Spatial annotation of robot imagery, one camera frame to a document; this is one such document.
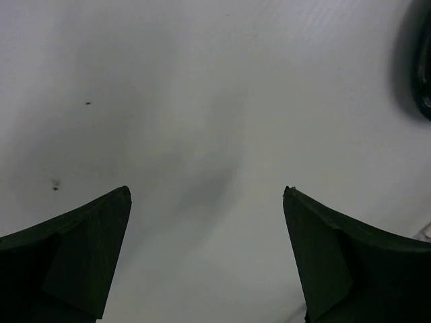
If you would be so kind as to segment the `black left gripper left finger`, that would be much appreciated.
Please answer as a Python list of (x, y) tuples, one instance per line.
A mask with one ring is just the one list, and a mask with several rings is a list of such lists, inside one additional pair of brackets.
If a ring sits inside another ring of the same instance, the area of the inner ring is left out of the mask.
[(131, 192), (122, 186), (1, 237), (1, 321), (101, 319), (131, 205)]

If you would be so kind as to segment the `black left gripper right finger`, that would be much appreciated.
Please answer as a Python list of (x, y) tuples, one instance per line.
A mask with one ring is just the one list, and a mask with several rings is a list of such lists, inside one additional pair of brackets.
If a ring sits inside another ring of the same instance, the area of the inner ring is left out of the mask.
[(429, 322), (430, 244), (283, 195), (306, 322)]

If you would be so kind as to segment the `black plate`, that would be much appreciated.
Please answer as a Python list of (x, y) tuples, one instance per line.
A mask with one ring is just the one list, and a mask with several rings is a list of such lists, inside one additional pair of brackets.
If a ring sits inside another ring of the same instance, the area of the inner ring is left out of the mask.
[(410, 1), (391, 51), (394, 101), (408, 119), (430, 121), (430, 2)]

